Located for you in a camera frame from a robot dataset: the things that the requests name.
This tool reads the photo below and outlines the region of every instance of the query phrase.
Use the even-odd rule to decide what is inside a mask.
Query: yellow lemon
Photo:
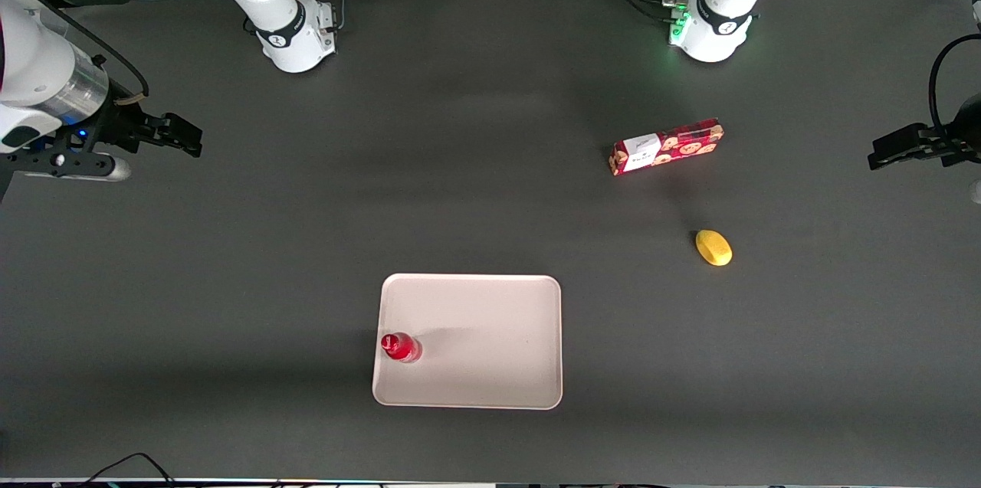
[[[694,236],[694,246],[698,248],[701,257],[714,266],[724,266],[733,259],[733,250],[729,247],[729,241],[726,241],[719,232],[701,230],[697,236]]]

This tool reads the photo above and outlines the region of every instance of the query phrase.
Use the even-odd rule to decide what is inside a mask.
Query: white tray
[[[396,362],[382,336],[423,355]],[[382,285],[372,393],[385,405],[551,410],[562,400],[562,294],[546,275],[396,273]]]

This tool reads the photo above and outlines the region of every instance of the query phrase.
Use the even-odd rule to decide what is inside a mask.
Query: red bottle
[[[397,362],[411,363],[423,355],[419,341],[405,333],[390,333],[382,337],[382,349]]]

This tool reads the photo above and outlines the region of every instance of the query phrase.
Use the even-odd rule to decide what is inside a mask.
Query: white label
[[[623,145],[627,147],[627,163],[623,165],[624,172],[651,166],[655,156],[661,150],[661,139],[658,135],[640,136],[640,138],[624,139]]]

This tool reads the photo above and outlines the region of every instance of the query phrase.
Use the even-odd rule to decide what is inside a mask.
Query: table surface
[[[230,0],[78,12],[204,154],[11,184],[4,477],[142,450],[175,477],[977,486],[981,170],[865,161],[928,122],[970,0],[758,11],[705,65],[620,0],[349,0],[340,54],[295,76]],[[979,58],[950,56],[943,117]],[[715,153],[606,169],[614,140],[712,116]],[[558,279],[559,407],[377,404],[393,272]]]

